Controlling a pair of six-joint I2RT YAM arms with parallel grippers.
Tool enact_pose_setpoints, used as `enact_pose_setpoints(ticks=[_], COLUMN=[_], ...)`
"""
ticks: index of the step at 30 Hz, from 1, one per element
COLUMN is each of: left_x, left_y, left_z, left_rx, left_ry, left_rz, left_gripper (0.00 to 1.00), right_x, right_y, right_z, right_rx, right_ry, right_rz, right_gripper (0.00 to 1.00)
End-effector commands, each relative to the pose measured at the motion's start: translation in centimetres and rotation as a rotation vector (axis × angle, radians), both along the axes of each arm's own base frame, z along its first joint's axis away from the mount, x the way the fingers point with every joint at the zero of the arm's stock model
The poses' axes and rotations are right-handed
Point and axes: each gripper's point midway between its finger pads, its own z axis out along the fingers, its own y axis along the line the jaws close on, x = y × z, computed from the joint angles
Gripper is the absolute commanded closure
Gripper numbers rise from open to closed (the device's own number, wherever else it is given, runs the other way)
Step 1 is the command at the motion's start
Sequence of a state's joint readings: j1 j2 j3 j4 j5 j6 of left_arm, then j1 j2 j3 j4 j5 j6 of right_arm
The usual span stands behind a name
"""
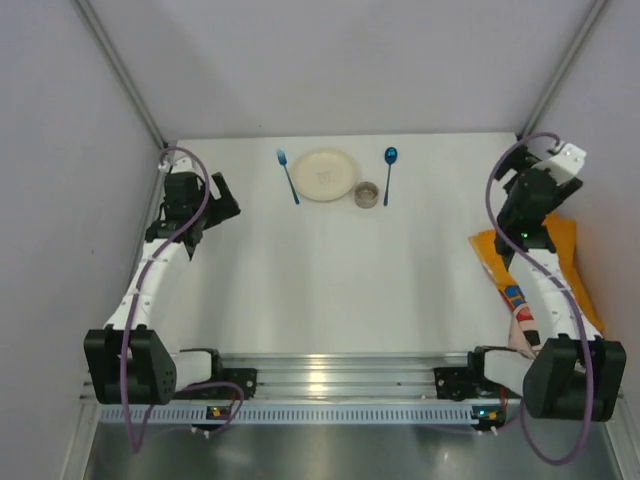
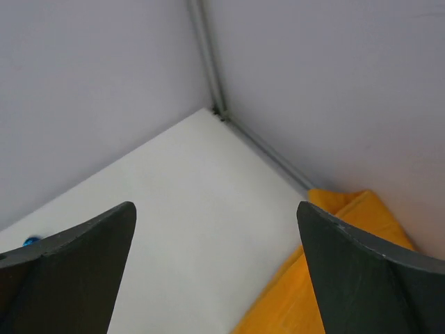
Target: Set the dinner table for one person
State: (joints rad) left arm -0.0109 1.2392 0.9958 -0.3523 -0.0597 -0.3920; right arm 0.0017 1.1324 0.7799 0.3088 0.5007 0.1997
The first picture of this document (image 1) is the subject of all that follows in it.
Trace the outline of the orange cartoon mouse placemat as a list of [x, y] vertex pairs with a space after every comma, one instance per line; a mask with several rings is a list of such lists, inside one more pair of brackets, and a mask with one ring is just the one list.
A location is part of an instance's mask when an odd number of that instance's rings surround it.
[[[604, 324], [598, 318], [580, 274], [575, 267], [576, 222], [556, 213], [551, 213], [544, 222], [556, 247], [559, 265], [575, 299], [586, 319], [590, 322], [587, 331], [604, 332]], [[508, 348], [533, 358], [542, 348], [537, 323], [526, 303], [519, 285], [508, 273], [503, 260], [496, 253], [494, 230], [480, 232], [469, 238], [469, 242], [487, 274], [491, 277], [501, 297], [511, 311], [511, 325]]]

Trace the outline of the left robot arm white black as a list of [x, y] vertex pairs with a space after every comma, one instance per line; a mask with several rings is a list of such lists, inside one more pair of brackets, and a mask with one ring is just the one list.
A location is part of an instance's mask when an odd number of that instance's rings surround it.
[[118, 404], [169, 403], [190, 386], [212, 388], [223, 366], [212, 348], [169, 348], [159, 328], [183, 270], [206, 230], [240, 214], [221, 173], [212, 175], [218, 198], [194, 172], [170, 173], [157, 217], [145, 231], [143, 252], [132, 282], [101, 329], [91, 329], [83, 348], [95, 396]]

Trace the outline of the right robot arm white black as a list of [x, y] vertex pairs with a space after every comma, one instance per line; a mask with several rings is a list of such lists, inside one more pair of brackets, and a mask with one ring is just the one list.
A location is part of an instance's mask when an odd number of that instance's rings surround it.
[[497, 230], [469, 241], [511, 310], [508, 344], [480, 346], [469, 368], [481, 382], [520, 396], [534, 418], [608, 421], [614, 411], [626, 352], [604, 339], [573, 267], [574, 221], [555, 210], [581, 188], [586, 154], [561, 143], [546, 159], [516, 148], [493, 174], [509, 171], [506, 199], [491, 217]]

